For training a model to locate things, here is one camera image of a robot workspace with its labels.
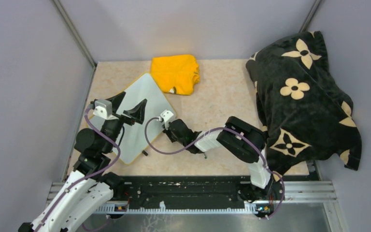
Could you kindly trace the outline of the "yellow-framed whiteboard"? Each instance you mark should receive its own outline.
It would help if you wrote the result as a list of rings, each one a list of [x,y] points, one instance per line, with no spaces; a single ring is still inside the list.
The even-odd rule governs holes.
[[[119,147],[112,151],[124,164],[131,164],[163,132],[162,122],[147,124],[148,120],[162,113],[177,117],[174,106],[149,73],[113,97],[92,101],[91,107],[90,122],[115,140]]]

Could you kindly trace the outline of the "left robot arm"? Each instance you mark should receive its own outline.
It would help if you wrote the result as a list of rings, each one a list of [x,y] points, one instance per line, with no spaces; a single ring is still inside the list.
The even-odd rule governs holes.
[[[108,99],[95,99],[84,111],[89,128],[80,130],[74,148],[80,152],[65,184],[44,211],[32,222],[24,222],[20,232],[75,232],[107,201],[120,200],[126,193],[124,180],[105,173],[117,160],[107,157],[113,148],[120,154],[116,140],[124,125],[144,122],[147,99],[134,108],[117,114],[125,98],[121,92]]]

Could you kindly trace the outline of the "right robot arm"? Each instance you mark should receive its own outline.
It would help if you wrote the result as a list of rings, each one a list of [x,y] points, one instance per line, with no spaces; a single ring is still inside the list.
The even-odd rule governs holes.
[[[246,163],[250,186],[239,190],[245,201],[272,201],[283,192],[266,164],[265,136],[247,122],[231,116],[222,128],[202,132],[191,130],[181,119],[165,119],[163,128],[171,142],[180,143],[192,154],[204,154],[222,147]]]

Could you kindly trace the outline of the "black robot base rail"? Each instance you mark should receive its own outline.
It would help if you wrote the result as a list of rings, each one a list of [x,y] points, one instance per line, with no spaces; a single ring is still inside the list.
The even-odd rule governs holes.
[[[96,210],[120,218],[129,214],[227,214],[270,216],[285,191],[271,182],[254,187],[248,176],[124,176],[118,196]]]

